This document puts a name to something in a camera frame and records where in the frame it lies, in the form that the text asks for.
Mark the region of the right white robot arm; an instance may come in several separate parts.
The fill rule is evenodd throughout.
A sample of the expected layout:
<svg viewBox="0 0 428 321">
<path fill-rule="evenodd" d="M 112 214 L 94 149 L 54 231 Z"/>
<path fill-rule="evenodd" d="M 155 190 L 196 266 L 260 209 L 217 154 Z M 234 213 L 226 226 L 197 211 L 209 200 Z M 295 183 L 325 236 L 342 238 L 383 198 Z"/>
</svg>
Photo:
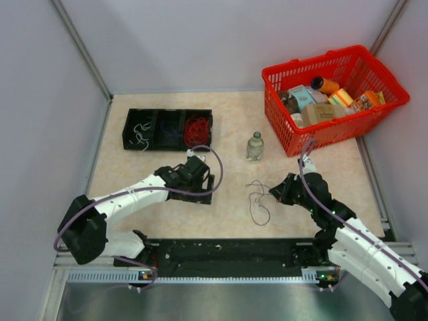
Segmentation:
<svg viewBox="0 0 428 321">
<path fill-rule="evenodd" d="M 334 199 L 322 175 L 290 173 L 270 194 L 310 212 L 320 228 L 312 240 L 317 263 L 344 268 L 383 301 L 395 320 L 427 319 L 427 272 L 394 252 Z"/>
</svg>

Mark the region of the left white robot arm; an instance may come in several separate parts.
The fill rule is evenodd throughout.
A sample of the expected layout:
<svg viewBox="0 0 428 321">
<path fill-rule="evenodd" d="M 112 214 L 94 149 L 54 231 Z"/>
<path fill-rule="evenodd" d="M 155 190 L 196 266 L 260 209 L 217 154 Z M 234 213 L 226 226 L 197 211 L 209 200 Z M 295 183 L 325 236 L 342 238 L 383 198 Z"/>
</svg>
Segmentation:
<svg viewBox="0 0 428 321">
<path fill-rule="evenodd" d="M 161 167 L 139 182 L 104 197 L 76 197 L 58 233 L 76 263 L 84 265 L 101 255 L 122 256 L 137 265 L 151 259 L 142 232 L 113 231 L 113 226 L 145 207 L 168 200 L 210 204 L 214 175 L 202 156 L 186 163 Z"/>
</svg>

